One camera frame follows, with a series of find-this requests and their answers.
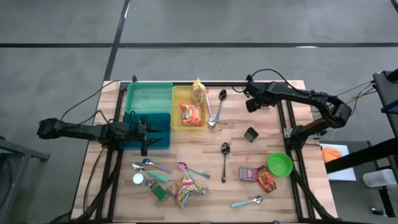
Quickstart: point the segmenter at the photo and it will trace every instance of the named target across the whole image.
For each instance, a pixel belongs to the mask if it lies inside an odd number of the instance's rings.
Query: snack bag
[[[192,84],[192,101],[194,105],[201,105],[205,97],[206,87],[197,79]]]
[[[201,127],[201,108],[196,105],[186,105],[180,103],[180,108],[182,110],[182,124],[193,124]]]
[[[209,189],[206,185],[199,188],[186,170],[181,182],[172,184],[167,191],[177,201],[180,208],[184,208],[192,194],[206,194]]]
[[[260,166],[257,168],[257,179],[267,193],[276,189],[276,184],[266,166]]]

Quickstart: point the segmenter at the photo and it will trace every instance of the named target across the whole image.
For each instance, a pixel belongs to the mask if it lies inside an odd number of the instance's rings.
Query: red snack package
[[[186,105],[180,103],[182,110],[182,124],[193,124],[201,127],[201,108],[197,105]]]
[[[267,191],[267,193],[276,189],[274,179],[266,166],[260,166],[257,168],[257,181]]]

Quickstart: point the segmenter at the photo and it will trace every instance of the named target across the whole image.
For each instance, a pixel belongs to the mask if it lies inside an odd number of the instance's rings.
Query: white container
[[[368,187],[382,187],[388,185],[397,185],[397,181],[391,169],[369,172],[362,176],[363,182]]]

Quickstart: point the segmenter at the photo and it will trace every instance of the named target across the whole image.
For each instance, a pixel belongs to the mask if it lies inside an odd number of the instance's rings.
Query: small black box
[[[254,130],[254,128],[252,127],[248,128],[246,133],[244,133],[244,137],[246,137],[249,142],[253,142],[258,137],[258,135],[259,133],[257,133],[257,131]]]

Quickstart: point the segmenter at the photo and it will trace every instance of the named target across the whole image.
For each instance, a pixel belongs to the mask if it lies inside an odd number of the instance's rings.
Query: small bottle
[[[163,187],[156,182],[156,180],[150,180],[144,177],[142,174],[134,174],[132,181],[137,185],[149,187],[152,193],[161,201],[164,202],[169,195],[163,189]]]

